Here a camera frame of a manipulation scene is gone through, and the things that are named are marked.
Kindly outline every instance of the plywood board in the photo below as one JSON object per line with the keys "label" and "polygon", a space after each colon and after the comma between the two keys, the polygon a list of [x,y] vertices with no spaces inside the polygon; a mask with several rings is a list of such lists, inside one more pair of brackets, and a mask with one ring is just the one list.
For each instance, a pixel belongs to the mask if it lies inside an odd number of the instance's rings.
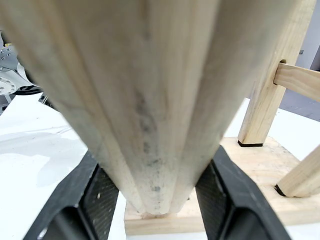
{"label": "plywood board", "polygon": [[[263,147],[240,147],[236,137],[225,137],[221,145],[231,160],[259,186],[284,225],[320,221],[320,194],[305,198],[284,197],[274,189],[300,161],[273,138],[268,137]],[[161,218],[139,214],[127,205],[124,224],[127,235],[205,231],[195,190],[179,213]]]}

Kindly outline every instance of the wood grain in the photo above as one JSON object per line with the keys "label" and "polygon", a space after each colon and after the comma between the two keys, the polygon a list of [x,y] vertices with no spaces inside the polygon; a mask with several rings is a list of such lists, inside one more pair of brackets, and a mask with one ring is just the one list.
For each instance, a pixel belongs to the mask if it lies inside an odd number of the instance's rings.
{"label": "wood grain", "polygon": [[[255,181],[284,225],[320,221],[320,194],[298,198],[284,197],[276,192],[277,182],[299,166],[300,161],[273,138],[267,137],[264,147],[240,147],[236,137],[223,138],[221,145],[231,160]],[[127,236],[205,231],[195,190],[181,211],[168,217],[145,218],[127,205],[124,227]]]}
{"label": "wood grain", "polygon": [[287,197],[309,197],[320,193],[320,145],[286,174],[278,187]]}
{"label": "wood grain", "polygon": [[186,202],[294,2],[0,0],[0,21],[126,199],[166,214]]}
{"label": "wood grain", "polygon": [[279,63],[273,83],[320,102],[320,72]]}
{"label": "wood grain", "polygon": [[264,74],[257,76],[238,135],[242,144],[264,143],[286,90],[283,86],[273,83],[277,67],[282,60],[295,65],[315,4],[316,0],[296,2]]}

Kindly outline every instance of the wooden frame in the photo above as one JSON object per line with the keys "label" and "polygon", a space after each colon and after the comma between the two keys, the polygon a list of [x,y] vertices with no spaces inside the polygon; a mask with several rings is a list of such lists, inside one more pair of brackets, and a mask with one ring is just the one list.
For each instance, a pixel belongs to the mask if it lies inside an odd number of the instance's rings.
{"label": "wooden frame", "polygon": [[159,215],[187,200],[295,3],[1,0],[0,20],[126,199]]}
{"label": "wooden frame", "polygon": [[316,0],[299,0],[277,43],[266,73],[258,76],[238,141],[243,146],[262,146],[286,88],[274,84],[280,62],[294,65],[305,38]]}

